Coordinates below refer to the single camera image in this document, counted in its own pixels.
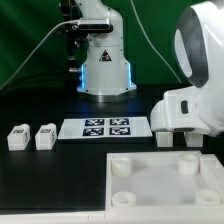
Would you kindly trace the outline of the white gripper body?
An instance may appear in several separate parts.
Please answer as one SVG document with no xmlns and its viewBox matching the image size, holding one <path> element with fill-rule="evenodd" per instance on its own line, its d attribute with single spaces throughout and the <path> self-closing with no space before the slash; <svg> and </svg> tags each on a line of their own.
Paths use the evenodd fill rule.
<svg viewBox="0 0 224 224">
<path fill-rule="evenodd" d="M 206 103 L 194 87 L 166 91 L 151 111 L 154 132 L 190 132 L 215 137 L 224 132 L 224 108 Z"/>
</svg>

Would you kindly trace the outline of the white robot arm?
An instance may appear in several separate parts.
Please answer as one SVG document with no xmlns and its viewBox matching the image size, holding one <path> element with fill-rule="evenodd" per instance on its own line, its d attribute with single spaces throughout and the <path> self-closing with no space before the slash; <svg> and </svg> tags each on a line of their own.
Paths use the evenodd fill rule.
<svg viewBox="0 0 224 224">
<path fill-rule="evenodd" d="M 108 98 L 136 88 L 123 53 L 123 19 L 101 0 L 75 0 L 88 32 L 80 93 Z M 174 37 L 177 63 L 191 85 L 167 91 L 151 112 L 154 132 L 224 132 L 224 0 L 192 5 L 182 13 Z"/>
</svg>

